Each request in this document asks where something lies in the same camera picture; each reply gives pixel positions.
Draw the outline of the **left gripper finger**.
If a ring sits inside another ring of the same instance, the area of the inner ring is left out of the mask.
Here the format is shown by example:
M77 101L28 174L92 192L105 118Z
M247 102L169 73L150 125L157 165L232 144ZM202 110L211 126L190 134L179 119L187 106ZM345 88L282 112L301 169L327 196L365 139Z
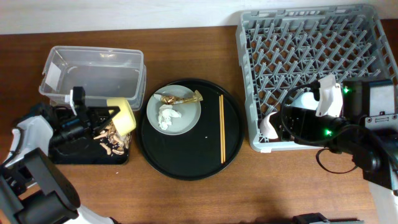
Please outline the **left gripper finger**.
M109 113L102 111L93 111L94 121L93 121L93 131L95 134L99 134L107 125L112 121L112 119L118 113Z
M89 110L92 111L102 111L102 112L109 112L109 113L118 113L120 112L120 108L118 106L89 106Z

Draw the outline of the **yellow bowl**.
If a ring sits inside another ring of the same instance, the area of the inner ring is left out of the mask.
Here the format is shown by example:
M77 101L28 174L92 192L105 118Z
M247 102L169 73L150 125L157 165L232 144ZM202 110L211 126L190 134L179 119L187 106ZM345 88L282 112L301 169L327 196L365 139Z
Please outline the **yellow bowl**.
M106 100L108 107L117 106L120 111L112 119L116 131L125 136L136 128L136 120L129 102L125 98L109 98Z

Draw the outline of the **food scraps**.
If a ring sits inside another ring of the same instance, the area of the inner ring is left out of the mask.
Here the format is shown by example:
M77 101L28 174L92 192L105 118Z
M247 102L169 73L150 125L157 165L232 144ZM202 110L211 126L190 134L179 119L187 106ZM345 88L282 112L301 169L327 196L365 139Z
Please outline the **food scraps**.
M108 156L124 155L130 147L131 133L120 135L113 123L107 125L99 135L93 138L103 147Z

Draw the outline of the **blue cup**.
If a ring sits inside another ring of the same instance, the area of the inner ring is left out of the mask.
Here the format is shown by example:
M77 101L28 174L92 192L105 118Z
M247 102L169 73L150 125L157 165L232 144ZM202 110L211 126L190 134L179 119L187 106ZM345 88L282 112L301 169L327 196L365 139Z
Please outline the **blue cup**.
M297 97L290 105L293 107L316 110L319 102L314 98L312 92L304 92Z

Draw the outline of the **pink cup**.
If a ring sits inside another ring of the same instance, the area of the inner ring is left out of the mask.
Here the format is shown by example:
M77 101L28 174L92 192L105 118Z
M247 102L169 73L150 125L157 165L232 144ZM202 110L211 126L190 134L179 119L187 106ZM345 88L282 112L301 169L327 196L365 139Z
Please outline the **pink cup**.
M273 125L270 122L270 118L272 115L274 115L275 112L271 112L270 114L268 114L260 123L259 125L259 129L261 134L268 139L277 139L278 135L277 132L275 130L275 128L273 127Z

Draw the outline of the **white tissue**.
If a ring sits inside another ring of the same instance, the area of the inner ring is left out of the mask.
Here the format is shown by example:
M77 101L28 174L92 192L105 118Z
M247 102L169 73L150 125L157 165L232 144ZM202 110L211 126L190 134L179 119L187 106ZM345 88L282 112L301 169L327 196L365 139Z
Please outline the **white tissue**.
M173 109L172 105L162 105L159 108L158 124L162 130L166 130L172 125L172 118L181 118L182 114Z

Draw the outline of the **gold snack wrapper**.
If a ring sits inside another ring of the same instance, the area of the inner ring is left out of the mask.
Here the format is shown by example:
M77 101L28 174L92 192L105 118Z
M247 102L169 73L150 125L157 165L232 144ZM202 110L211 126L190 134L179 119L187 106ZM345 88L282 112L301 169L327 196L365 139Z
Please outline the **gold snack wrapper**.
M177 96L166 96L158 93L154 93L153 97L166 105L177 105L187 103L197 103L203 101L203 97L198 90L195 90L193 96L190 98L181 98Z

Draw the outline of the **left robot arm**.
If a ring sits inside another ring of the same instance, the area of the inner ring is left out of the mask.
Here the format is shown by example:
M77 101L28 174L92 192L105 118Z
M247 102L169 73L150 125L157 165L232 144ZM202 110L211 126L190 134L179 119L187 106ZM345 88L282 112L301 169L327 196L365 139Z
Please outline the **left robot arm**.
M11 223L116 223L83 206L71 182L48 158L55 110L35 105L12 129L1 162L1 210Z

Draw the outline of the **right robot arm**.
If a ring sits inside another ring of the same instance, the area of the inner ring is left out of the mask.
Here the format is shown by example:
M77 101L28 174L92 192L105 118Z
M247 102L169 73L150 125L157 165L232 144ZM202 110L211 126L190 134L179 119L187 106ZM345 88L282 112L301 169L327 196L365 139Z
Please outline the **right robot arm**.
M363 172L380 223L397 223L397 113L392 80L319 80L307 85L315 110L282 102L269 117L277 138L352 155Z

